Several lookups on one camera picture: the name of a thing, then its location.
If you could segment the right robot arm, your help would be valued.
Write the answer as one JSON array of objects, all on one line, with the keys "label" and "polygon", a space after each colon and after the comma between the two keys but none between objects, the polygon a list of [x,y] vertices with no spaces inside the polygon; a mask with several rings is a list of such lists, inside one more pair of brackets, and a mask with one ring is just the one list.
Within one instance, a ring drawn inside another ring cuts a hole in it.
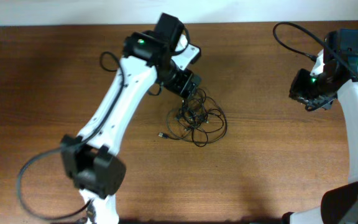
[{"label": "right robot arm", "polygon": [[358,30],[332,31],[324,43],[313,69],[296,74],[289,97],[309,112],[339,101],[349,146],[348,183],[326,192],[316,208],[284,214],[282,223],[358,223]]}]

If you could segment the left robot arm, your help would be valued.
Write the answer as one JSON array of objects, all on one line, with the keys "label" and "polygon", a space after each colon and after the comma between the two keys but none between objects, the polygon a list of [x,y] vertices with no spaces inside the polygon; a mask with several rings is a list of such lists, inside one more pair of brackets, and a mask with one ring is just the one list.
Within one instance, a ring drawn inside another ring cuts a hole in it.
[{"label": "left robot arm", "polygon": [[118,223],[115,194],[126,167],[117,154],[126,128],[155,83],[191,98],[201,79],[187,66],[200,56],[185,25],[165,13],[154,30],[126,37],[116,77],[99,108],[75,138],[66,135],[61,141],[65,173],[85,201],[87,223]]}]

